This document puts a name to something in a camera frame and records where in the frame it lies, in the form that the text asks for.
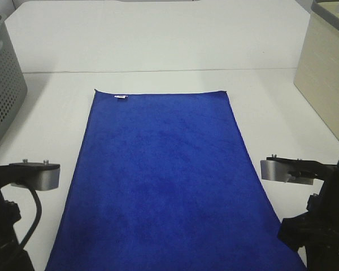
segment white table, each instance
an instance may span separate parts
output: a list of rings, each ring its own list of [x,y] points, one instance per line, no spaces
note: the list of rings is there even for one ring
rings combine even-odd
[[[294,0],[26,2],[7,20],[24,72],[295,68]]]
[[[286,158],[314,159],[329,164],[336,162],[339,142],[293,85],[294,67],[302,47],[308,15],[293,0],[261,2],[262,6],[256,1],[245,4],[243,1],[200,0],[181,7],[184,2],[98,1],[94,5],[92,1],[90,4],[85,1],[28,2],[7,20],[14,48],[25,71],[28,96],[0,144],[0,165],[23,158],[29,161],[49,159],[61,164],[59,188],[39,193],[43,206],[42,220],[26,246],[36,271],[44,270],[54,243],[94,88],[128,94],[226,90],[258,175],[259,161],[273,153]],[[197,3],[201,3],[202,8],[193,10],[189,7]],[[166,12],[161,5],[166,5]],[[242,14],[247,14],[246,20],[245,16],[239,17],[241,10]],[[146,16],[140,16],[141,12],[146,12]],[[65,14],[70,16],[60,29],[55,20]],[[103,50],[110,50],[111,44],[108,40],[105,45],[98,42],[109,37],[101,35],[104,26],[100,21],[116,22],[110,19],[111,16],[127,20],[121,22],[125,26],[123,28],[107,25],[116,38],[112,43],[114,49],[103,56]],[[164,22],[170,18],[174,25],[167,24],[164,31]],[[193,20],[199,18],[204,28],[192,25]],[[174,36],[168,36],[168,42],[177,46],[166,47],[165,51],[161,49],[163,54],[159,61],[161,50],[157,46],[166,44],[166,36],[162,34],[157,38],[156,35],[149,35],[150,32],[147,36],[135,35],[136,31],[130,30],[130,25],[136,30],[142,29],[142,34],[145,25],[155,34],[171,32]],[[74,45],[80,35],[75,33],[66,37],[65,34],[80,26],[88,30],[86,34],[98,46],[93,46],[91,61],[84,54],[86,60],[76,62],[74,56],[79,49]],[[294,28],[290,31],[290,38],[285,38],[284,27]],[[58,38],[65,39],[61,43],[64,50],[55,51],[45,44],[58,32]],[[135,53],[128,52],[127,44],[128,40],[135,39],[133,35],[141,41],[137,47],[131,45]],[[225,42],[214,43],[214,40],[203,38],[211,35],[223,36]],[[26,41],[35,41],[36,46],[25,48]],[[50,44],[57,45],[58,41],[60,39],[52,40]],[[196,42],[198,47],[191,50],[186,48]],[[203,52],[195,54],[193,50]],[[182,57],[184,52],[191,57]],[[211,68],[215,70],[186,71]],[[161,71],[164,69],[182,71]],[[315,181],[314,186],[301,186],[262,181],[262,185],[276,214],[282,219],[305,212],[309,195],[318,193],[322,182]],[[5,198],[19,204],[23,218],[15,229],[22,238],[34,218],[34,202],[24,189],[8,186],[3,193]]]

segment blue towel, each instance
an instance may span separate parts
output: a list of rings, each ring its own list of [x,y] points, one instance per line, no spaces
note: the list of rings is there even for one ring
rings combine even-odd
[[[279,226],[226,92],[97,91],[46,271],[305,270]]]

